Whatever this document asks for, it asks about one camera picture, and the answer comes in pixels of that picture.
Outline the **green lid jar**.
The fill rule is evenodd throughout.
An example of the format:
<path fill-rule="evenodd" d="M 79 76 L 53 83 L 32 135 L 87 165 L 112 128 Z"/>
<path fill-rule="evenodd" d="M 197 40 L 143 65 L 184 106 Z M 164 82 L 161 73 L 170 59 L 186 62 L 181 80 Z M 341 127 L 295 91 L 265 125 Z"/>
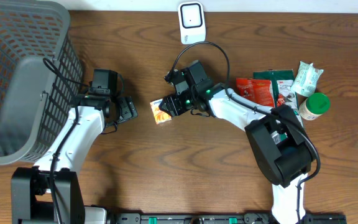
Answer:
<path fill-rule="evenodd" d="M 330 99 L 323 93 L 313 93 L 299 107 L 300 116 L 308 121 L 325 114 L 331 107 Z"/>

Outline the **red snack bag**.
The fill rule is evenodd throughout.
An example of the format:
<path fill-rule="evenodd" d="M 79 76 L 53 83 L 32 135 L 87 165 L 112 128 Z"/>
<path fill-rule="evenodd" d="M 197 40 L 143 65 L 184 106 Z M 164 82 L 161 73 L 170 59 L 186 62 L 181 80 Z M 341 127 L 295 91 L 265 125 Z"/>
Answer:
<path fill-rule="evenodd" d="M 243 98 L 263 106 L 275 107 L 270 80 L 237 78 L 236 87 Z"/>

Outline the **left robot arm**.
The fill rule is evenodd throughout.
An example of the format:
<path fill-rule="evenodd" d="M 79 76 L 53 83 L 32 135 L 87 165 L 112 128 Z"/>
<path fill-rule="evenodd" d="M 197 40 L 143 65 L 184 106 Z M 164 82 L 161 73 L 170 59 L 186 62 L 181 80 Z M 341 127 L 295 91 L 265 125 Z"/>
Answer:
<path fill-rule="evenodd" d="M 117 131 L 137 117 L 132 98 L 124 96 L 121 74 L 94 70 L 85 93 L 76 95 L 68 119 L 47 152 L 31 168 L 11 178 L 13 223 L 112 223 L 110 212 L 83 202 L 78 173 L 95 139 Z"/>

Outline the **red candy bar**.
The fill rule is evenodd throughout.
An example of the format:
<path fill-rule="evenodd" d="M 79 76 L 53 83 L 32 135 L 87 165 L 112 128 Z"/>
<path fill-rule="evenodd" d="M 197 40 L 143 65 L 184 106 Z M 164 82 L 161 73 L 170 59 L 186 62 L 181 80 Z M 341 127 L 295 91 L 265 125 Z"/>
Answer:
<path fill-rule="evenodd" d="M 282 95 L 281 93 L 278 94 L 278 98 L 277 98 L 277 107 L 284 105 L 285 104 L 285 96 Z"/>

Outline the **orange Kleenex tissue pack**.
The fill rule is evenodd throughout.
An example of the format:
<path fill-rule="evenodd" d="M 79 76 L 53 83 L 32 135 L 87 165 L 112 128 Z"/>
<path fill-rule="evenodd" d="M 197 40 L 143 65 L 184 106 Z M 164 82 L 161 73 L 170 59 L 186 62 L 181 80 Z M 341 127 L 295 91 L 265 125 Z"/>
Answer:
<path fill-rule="evenodd" d="M 150 102 L 150 107 L 153 112 L 153 116 L 154 116 L 154 120 L 155 120 L 156 124 L 162 124 L 164 122 L 172 120 L 172 117 L 169 114 L 167 114 L 166 112 L 162 111 L 159 108 L 159 105 L 161 104 L 161 102 L 162 102 L 162 99 Z"/>

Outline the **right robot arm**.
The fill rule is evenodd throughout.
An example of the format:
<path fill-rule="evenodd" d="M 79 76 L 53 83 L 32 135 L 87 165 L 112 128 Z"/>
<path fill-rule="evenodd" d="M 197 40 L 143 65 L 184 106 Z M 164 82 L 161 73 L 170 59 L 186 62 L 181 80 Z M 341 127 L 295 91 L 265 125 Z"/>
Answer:
<path fill-rule="evenodd" d="M 227 84 L 214 82 L 198 60 L 181 70 L 172 68 L 164 79 L 175 91 L 163 98 L 160 110 L 172 117 L 191 111 L 244 131 L 261 173 L 272 184 L 273 218 L 278 223 L 303 223 L 303 187 L 319 157 L 294 110 L 245 99 Z"/>

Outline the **green 3M gloves package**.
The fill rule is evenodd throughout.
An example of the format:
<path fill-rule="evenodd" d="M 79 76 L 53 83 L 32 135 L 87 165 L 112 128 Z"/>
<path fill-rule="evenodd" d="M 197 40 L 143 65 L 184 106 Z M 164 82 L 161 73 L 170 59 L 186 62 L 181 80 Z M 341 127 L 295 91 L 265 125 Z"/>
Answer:
<path fill-rule="evenodd" d="M 298 98 L 296 93 L 291 90 L 291 86 L 295 80 L 293 70 L 267 70 L 263 72 L 254 72 L 253 78 L 258 80 L 270 80 L 273 87 L 275 107 L 277 107 L 278 94 L 281 93 L 285 96 L 285 105 L 292 108 L 300 124 L 303 126 L 298 109 Z"/>

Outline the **light green wrapper packet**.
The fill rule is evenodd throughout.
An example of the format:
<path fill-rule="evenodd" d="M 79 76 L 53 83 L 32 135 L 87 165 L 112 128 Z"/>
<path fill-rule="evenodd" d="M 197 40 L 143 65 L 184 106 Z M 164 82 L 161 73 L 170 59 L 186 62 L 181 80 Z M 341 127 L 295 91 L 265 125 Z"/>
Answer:
<path fill-rule="evenodd" d="M 298 73 L 293 81 L 291 90 L 299 95 L 310 97 L 315 92 L 318 79 L 323 72 L 323 69 L 314 68 L 313 63 L 300 61 Z"/>

